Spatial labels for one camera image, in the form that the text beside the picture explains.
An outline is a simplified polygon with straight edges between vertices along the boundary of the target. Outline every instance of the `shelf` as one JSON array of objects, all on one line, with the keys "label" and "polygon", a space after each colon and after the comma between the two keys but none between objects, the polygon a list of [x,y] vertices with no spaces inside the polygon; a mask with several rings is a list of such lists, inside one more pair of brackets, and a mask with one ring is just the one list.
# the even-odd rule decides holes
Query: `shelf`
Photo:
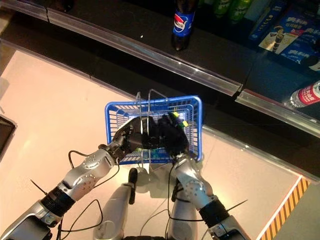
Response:
[{"label": "shelf", "polygon": [[314,176],[320,177],[320,138],[234,102],[234,98],[212,88],[21,13],[15,14],[0,38],[2,44],[125,95],[134,96],[141,91],[142,97],[147,98],[151,88],[168,97],[199,95],[205,113],[203,124],[207,127],[283,160],[289,169],[303,174],[308,172],[312,179],[315,179]]},{"label": "shelf", "polygon": [[320,138],[320,121],[301,112],[286,108],[283,104],[244,89],[236,102],[282,120],[298,129]]},{"label": "shelf", "polygon": [[[13,0],[1,2],[7,6],[10,3],[11,8],[18,11],[21,9],[15,4],[30,5]],[[174,7],[169,12],[173,16]],[[172,17],[123,0],[97,0],[94,4],[77,0],[68,13],[51,4],[47,16],[52,24],[230,96],[242,87],[255,59],[254,50],[198,28],[194,29],[189,48],[177,52],[171,46]]]},{"label": "shelf", "polygon": [[0,0],[0,6],[47,21],[47,7],[51,0]]},{"label": "shelf", "polygon": [[317,80],[319,73],[261,50],[236,101],[320,138],[319,103],[295,110],[284,105],[294,91]]}]

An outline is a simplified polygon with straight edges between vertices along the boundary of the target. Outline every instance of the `yellow and black striped tape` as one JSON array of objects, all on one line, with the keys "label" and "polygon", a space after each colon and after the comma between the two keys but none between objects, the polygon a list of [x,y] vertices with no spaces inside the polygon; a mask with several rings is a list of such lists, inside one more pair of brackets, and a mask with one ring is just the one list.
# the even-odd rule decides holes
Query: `yellow and black striped tape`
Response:
[{"label": "yellow and black striped tape", "polygon": [[264,228],[264,232],[262,235],[260,234],[257,240],[272,240],[276,236],[277,232],[279,232],[282,225],[285,223],[291,212],[294,210],[295,206],[298,204],[300,198],[303,196],[305,191],[309,186],[309,182],[300,176],[295,183],[295,185],[291,188],[289,194],[283,200],[277,211],[275,212],[268,222],[268,224]]}]

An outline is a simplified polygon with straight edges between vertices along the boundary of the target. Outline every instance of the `product box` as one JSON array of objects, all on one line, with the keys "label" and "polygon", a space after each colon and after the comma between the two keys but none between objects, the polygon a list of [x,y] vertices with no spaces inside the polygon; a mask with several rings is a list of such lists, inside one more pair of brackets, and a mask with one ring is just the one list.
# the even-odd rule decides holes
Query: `product box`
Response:
[{"label": "product box", "polygon": [[291,5],[282,18],[271,28],[259,47],[280,54],[313,24],[315,14]]},{"label": "product box", "polygon": [[285,0],[273,0],[265,8],[262,15],[254,25],[249,39],[257,41],[275,23],[279,15],[285,10],[287,2]]},{"label": "product box", "polygon": [[307,28],[281,55],[320,73],[320,24]]}]

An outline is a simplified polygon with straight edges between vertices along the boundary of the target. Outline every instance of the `black cable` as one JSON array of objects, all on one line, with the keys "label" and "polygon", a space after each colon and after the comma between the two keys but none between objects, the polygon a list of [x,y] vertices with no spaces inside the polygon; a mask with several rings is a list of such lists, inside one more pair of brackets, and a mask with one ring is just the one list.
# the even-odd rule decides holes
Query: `black cable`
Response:
[{"label": "black cable", "polygon": [[32,181],[32,179],[30,179],[30,181],[41,191],[44,193],[44,195],[48,195],[47,192],[45,192],[41,187],[39,187],[34,181]]},{"label": "black cable", "polygon": [[111,177],[109,177],[107,180],[104,180],[103,182],[99,183],[98,185],[95,185],[93,188],[95,189],[96,187],[99,187],[100,185],[104,184],[105,182],[109,181],[110,179],[112,179],[115,175],[118,174],[119,170],[120,170],[120,166],[118,163],[118,170],[115,172],[115,174],[113,174]]},{"label": "black cable", "polygon": [[79,152],[79,151],[76,151],[76,150],[71,150],[71,151],[69,151],[69,153],[68,153],[68,158],[69,158],[69,163],[70,163],[72,169],[74,169],[75,167],[74,167],[74,164],[73,164],[73,162],[72,162],[72,160],[71,160],[71,153],[79,154],[80,156],[83,156],[83,157],[88,157],[88,156],[90,156],[90,154],[89,154],[89,155],[88,155],[88,154],[84,154],[84,153]]},{"label": "black cable", "polygon": [[168,210],[168,209],[164,209],[164,210],[158,212],[157,214],[149,217],[149,218],[147,219],[147,221],[145,221],[145,223],[143,224],[143,226],[142,226],[142,228],[141,228],[141,230],[140,230],[140,236],[141,236],[142,230],[144,229],[144,227],[146,226],[146,224],[147,224],[152,218],[154,218],[155,216],[157,216],[157,215],[159,215],[159,214],[161,214],[161,213],[163,213],[164,211],[167,211],[167,210]]},{"label": "black cable", "polygon": [[169,178],[168,178],[168,201],[167,201],[167,208],[168,208],[168,216],[169,216],[169,219],[172,219],[172,220],[176,220],[176,221],[183,221],[183,222],[202,222],[203,219],[179,219],[179,218],[174,218],[174,217],[171,217],[170,215],[170,211],[169,211],[169,197],[170,197],[170,177],[171,177],[171,172],[172,170],[174,169],[174,165],[172,166],[170,172],[169,172]]},{"label": "black cable", "polygon": [[58,233],[56,234],[55,240],[61,240],[61,228],[62,228],[62,222],[64,221],[64,216],[62,216],[60,224],[58,226]]},{"label": "black cable", "polygon": [[247,200],[244,200],[244,201],[242,201],[242,202],[240,202],[240,203],[238,203],[238,204],[236,204],[236,205],[234,205],[233,207],[230,207],[230,208],[229,208],[228,210],[226,210],[226,211],[229,212],[230,210],[232,210],[232,209],[240,206],[241,204],[244,204],[246,201],[248,201],[248,199],[247,199]]},{"label": "black cable", "polygon": [[168,221],[166,222],[165,231],[164,231],[164,238],[166,240],[168,239],[167,230],[168,230],[169,220],[170,220],[170,217],[168,217]]},{"label": "black cable", "polygon": [[[72,230],[72,228],[74,227],[74,225],[76,224],[76,222],[78,221],[78,219],[82,216],[82,214],[84,214],[84,212],[91,206],[91,204],[93,204],[94,202],[97,202],[98,203],[98,206],[99,206],[99,210],[100,210],[100,214],[101,214],[101,220],[98,224],[96,225],[93,225],[93,226],[89,226],[89,227],[85,227],[85,228],[80,228],[80,229],[76,229],[76,230]],[[88,229],[93,229],[97,226],[99,226],[104,220],[104,215],[103,215],[103,212],[102,212],[102,209],[101,209],[101,206],[100,206],[100,202],[98,199],[94,199],[92,202],[90,202],[86,207],[85,209],[80,213],[80,215],[75,219],[75,221],[72,223],[71,227],[69,230],[64,230],[64,229],[61,229],[60,231],[61,232],[64,232],[64,233],[67,233],[67,235],[65,235],[61,240],[64,240],[66,237],[68,237],[68,235],[70,233],[74,233],[74,232],[80,232],[80,231],[85,231],[85,230],[88,230]]]}]

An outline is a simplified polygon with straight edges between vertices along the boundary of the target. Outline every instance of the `blue shopping basket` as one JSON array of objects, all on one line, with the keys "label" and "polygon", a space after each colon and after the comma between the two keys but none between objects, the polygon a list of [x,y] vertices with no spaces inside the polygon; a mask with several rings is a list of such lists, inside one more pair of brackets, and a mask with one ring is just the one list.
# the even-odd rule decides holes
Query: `blue shopping basket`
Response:
[{"label": "blue shopping basket", "polygon": [[[107,143],[111,143],[117,130],[129,119],[151,116],[157,122],[162,115],[168,112],[177,112],[180,119],[187,121],[188,126],[184,130],[189,141],[189,150],[196,155],[196,160],[200,161],[202,159],[202,102],[197,96],[109,102],[105,106]],[[127,154],[119,164],[165,164],[170,161],[170,156],[164,148],[138,149]]]}]

